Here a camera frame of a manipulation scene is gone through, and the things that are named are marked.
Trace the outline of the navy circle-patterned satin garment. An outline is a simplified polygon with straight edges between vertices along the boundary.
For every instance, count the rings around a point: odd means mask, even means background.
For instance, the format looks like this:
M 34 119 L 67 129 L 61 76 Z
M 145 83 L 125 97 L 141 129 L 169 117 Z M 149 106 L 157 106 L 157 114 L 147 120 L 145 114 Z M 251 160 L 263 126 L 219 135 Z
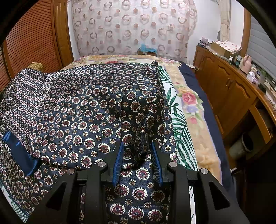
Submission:
M 156 182 L 152 143 L 177 161 L 156 61 L 102 63 L 42 73 L 23 69 L 1 93 L 1 183 L 30 214 L 69 169 L 124 145 L 116 186 L 105 187 L 108 223 L 167 223 L 170 188 Z

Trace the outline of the floral bed quilt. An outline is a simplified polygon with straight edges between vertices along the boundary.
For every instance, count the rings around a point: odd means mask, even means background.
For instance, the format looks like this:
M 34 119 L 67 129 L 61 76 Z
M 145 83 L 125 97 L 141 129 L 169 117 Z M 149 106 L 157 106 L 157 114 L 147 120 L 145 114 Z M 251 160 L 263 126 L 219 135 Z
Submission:
M 188 87 L 185 78 L 179 70 L 180 62 L 151 55 L 88 55 L 67 65 L 66 69 L 84 65 L 103 63 L 146 63 L 157 61 L 171 78 L 177 95 L 181 98 L 182 109 L 188 124 L 188 130 L 194 145 L 198 169 L 207 168 L 220 182 L 222 171 L 220 159 L 216 152 L 207 122 L 204 119 L 203 100 Z

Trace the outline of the palm leaf print sheet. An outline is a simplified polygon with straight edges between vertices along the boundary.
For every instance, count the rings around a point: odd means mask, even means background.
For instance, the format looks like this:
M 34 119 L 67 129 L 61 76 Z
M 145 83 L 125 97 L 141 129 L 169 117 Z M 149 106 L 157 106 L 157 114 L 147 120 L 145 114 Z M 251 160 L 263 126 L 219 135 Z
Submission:
M 181 98 L 177 95 L 169 74 L 163 67 L 159 67 L 159 77 L 165 90 L 166 102 L 172 119 L 173 136 L 178 162 L 185 168 L 197 171 L 196 155 L 188 124 L 182 109 Z

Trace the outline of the wooden sideboard cabinet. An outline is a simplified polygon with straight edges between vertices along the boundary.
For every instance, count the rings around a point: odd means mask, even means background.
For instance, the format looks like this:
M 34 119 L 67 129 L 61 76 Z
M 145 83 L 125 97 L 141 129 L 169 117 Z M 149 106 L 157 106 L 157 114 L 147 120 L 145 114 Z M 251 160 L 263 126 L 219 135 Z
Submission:
M 196 47 L 193 63 L 222 137 L 229 137 L 251 113 L 264 142 L 269 143 L 275 133 L 275 111 L 265 93 L 250 83 L 241 70 L 203 47 Z

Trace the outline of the pink thermos jug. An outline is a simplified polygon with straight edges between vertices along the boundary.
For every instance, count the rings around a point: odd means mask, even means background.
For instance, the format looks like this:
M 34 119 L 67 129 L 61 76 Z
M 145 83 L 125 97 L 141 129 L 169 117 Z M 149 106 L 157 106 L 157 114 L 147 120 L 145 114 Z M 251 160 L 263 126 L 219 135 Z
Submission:
M 243 62 L 240 70 L 245 74 L 249 74 L 249 72 L 251 71 L 251 67 L 252 67 L 252 58 L 249 55 L 245 55 L 243 57 Z

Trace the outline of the gold paisley patterned garment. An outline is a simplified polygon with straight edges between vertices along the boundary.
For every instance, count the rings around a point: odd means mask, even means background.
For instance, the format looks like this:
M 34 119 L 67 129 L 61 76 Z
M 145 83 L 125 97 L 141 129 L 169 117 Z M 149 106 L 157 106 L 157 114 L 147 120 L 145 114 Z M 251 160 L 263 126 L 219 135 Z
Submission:
M 41 63 L 32 62 L 27 66 L 27 68 L 43 72 L 43 65 Z

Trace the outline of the cardboard box with dotted cloth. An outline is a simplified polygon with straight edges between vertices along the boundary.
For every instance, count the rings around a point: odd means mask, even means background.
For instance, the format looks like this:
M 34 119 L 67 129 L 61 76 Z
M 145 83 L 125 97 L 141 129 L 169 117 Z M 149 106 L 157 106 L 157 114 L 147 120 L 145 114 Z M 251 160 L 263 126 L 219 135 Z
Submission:
M 230 41 L 213 41 L 210 45 L 210 49 L 219 56 L 230 58 L 230 56 L 233 57 L 237 55 L 242 47 Z

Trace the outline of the grey window blind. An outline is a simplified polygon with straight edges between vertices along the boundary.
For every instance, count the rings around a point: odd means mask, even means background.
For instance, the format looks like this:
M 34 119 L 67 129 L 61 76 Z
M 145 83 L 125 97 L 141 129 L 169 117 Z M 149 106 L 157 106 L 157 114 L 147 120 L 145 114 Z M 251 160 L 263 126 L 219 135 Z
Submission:
M 247 54 L 257 65 L 275 78 L 275 46 L 252 15 Z

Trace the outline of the wooden louvered wardrobe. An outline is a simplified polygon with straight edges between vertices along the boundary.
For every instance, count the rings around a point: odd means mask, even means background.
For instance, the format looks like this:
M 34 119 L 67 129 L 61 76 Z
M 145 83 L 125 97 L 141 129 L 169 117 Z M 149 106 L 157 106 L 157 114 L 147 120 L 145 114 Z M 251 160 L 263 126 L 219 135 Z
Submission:
M 1 1 L 1 89 L 31 63 L 44 72 L 71 63 L 68 1 Z

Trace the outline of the pink circle-patterned curtain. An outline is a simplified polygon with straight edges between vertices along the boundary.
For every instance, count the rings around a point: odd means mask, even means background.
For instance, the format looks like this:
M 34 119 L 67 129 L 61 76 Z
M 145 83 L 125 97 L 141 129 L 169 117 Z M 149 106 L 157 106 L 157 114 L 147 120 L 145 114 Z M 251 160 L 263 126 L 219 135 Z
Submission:
M 185 62 L 196 22 L 194 1 L 72 1 L 80 56 L 134 55 L 146 46 Z

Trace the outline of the tied beige window curtain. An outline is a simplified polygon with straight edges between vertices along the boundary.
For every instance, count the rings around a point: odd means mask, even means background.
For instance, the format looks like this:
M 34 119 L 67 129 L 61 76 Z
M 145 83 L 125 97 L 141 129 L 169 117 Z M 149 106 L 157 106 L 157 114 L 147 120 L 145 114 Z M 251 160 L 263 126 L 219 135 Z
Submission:
M 220 41 L 229 41 L 231 22 L 231 1 L 218 0 L 217 2 L 220 11 Z

